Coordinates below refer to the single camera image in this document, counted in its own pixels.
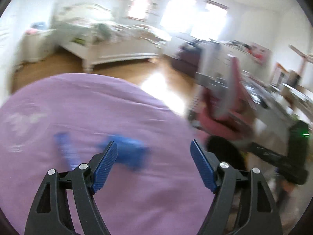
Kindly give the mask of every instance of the white bed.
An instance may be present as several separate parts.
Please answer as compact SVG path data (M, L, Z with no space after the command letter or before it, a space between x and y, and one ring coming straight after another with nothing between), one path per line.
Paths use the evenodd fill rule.
M118 35L110 40L99 39L99 28L84 25L84 20L113 26ZM64 8L56 17L57 44L82 58L85 73L91 73L96 64L132 59L158 57L171 37L164 31L147 25L126 26L111 22L109 10L97 4L80 4Z

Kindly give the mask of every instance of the blue cloth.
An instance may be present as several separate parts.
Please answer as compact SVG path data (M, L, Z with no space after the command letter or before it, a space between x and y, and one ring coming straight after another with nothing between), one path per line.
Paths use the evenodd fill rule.
M117 144L116 163L124 164L131 170L140 170L144 167L149 149L144 146L143 142L121 135L110 135L99 145L102 151L110 141Z
M34 23L31 28L35 28L38 30L47 30L47 24L45 22L37 22Z

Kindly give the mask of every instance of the blue gripper pad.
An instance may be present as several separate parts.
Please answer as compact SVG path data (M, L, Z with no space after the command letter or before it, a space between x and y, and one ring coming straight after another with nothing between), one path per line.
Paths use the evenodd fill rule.
M207 158L203 154L200 147L194 141L191 142L190 153L200 173L200 176L205 187L209 188L212 191L212 193L214 193L217 189L217 185L214 178L214 170L212 166L209 164Z
M116 143L113 143L105 153L104 157L102 158L101 162L94 172L93 184L91 186L93 193L96 193L104 186L109 172L113 164L115 163L116 157L117 145Z

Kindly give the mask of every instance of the wooden furniture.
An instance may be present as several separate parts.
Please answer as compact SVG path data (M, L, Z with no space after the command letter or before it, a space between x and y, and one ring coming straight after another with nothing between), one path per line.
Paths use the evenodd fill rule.
M301 67L300 67L300 70L298 72L298 74L302 77L302 74L304 72L304 69L306 68L306 65L307 63L313 63L313 57L311 56L308 56L308 55L305 55L303 54L300 50L298 50L297 48L295 48L294 46L292 45L289 45L289 48L291 48L293 51L295 51L299 56L302 57L302 64L301 64Z
M287 75L288 71L277 62L275 65L275 69L270 77L270 84L279 88L280 83L282 82L285 75Z

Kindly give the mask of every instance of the pink cloth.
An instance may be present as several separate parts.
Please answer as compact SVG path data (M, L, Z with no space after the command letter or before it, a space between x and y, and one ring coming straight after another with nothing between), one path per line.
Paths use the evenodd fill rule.
M188 123L124 80L95 74L46 78L15 93L0 109L0 121L0 207L20 234L46 172L68 170L54 145L60 131L70 133L83 162L114 133L151 149L145 169L131 172L115 164L95 195L112 235L195 235L212 203L214 195L190 156ZM71 197L69 204L82 234Z
M28 35L35 34L35 33L38 33L38 29L30 28L30 29L26 30L25 33Z

